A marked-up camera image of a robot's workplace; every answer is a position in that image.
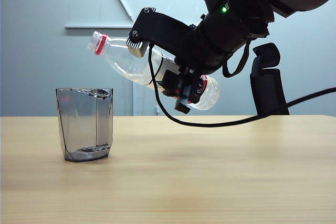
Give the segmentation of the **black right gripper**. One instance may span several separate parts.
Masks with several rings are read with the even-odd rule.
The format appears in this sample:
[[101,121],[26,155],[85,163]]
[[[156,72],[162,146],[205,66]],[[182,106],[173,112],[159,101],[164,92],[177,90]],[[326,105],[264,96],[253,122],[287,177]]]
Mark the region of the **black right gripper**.
[[191,108],[204,111],[216,104],[221,91],[209,74],[224,63],[223,53],[208,41],[201,27],[191,24],[189,29],[183,58],[175,58],[179,74],[166,70],[161,82],[163,94],[176,98],[175,110],[184,114]]

